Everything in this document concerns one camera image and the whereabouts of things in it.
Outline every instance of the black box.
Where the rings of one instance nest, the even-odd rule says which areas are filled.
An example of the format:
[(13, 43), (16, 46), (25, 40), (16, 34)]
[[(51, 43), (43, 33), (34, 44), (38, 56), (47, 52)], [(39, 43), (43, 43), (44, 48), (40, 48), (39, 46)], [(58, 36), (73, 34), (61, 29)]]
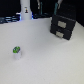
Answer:
[(53, 24), (51, 25), (50, 32), (53, 33), (54, 35), (57, 35), (61, 38), (67, 39), (67, 40), (70, 40), (71, 35), (72, 35), (72, 31), (63, 29), (63, 28), (53, 25)]
[(74, 6), (61, 4), (57, 14), (52, 16), (50, 32), (69, 40), (76, 23), (76, 9)]

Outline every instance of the small green object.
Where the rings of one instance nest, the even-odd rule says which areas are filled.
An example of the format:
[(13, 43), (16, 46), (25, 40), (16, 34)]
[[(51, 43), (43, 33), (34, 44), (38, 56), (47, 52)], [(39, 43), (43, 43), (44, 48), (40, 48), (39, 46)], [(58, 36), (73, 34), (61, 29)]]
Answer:
[(14, 49), (13, 49), (13, 53), (18, 53), (20, 51), (20, 47), (15, 47)]

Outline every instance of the white surface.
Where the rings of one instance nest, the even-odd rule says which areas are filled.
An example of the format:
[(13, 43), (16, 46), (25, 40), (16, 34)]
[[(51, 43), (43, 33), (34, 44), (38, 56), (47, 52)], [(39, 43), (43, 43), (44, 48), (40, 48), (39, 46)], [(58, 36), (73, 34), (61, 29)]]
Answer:
[(30, 10), (30, 0), (20, 0), (21, 2), (21, 20), (30, 20), (32, 19), (32, 12)]
[[(0, 24), (0, 84), (84, 84), (84, 28), (70, 41), (51, 34), (51, 19)], [(13, 59), (15, 46), (22, 58)]]

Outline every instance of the white table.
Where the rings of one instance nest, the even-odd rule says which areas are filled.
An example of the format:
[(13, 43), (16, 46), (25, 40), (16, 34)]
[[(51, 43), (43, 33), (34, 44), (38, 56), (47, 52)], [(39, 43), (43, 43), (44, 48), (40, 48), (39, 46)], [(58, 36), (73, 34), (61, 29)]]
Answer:
[(0, 84), (84, 84), (84, 28), (76, 23), (68, 41), (50, 25), (51, 18), (0, 24)]

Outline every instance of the white background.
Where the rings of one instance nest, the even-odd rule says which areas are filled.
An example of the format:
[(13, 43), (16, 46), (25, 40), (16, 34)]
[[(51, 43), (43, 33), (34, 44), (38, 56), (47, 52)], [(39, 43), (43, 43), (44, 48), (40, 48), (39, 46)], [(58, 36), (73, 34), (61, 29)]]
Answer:
[(0, 24), (0, 84), (84, 84), (84, 28), (76, 23), (68, 41), (50, 25), (51, 18)]

